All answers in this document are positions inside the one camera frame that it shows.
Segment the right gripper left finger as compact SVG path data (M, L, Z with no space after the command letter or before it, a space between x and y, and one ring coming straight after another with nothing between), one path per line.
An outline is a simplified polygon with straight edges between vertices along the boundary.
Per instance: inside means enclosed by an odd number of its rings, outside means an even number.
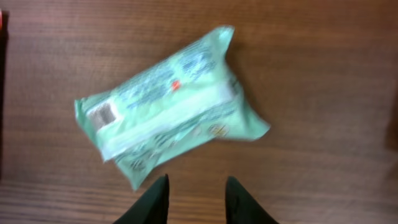
M159 177L114 224L166 224L169 212L169 177Z

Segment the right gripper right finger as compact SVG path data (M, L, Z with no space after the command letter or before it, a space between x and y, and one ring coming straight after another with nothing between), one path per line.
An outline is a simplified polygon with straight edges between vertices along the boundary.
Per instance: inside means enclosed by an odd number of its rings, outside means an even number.
M279 224L235 177L228 177L225 188L227 224Z

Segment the teal snack packet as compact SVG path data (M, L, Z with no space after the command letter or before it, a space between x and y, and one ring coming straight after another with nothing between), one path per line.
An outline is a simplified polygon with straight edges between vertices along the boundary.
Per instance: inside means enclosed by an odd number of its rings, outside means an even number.
M118 87L74 102L80 128L134 190L157 166L213 139L254 141L268 132L226 62L233 34L219 26Z

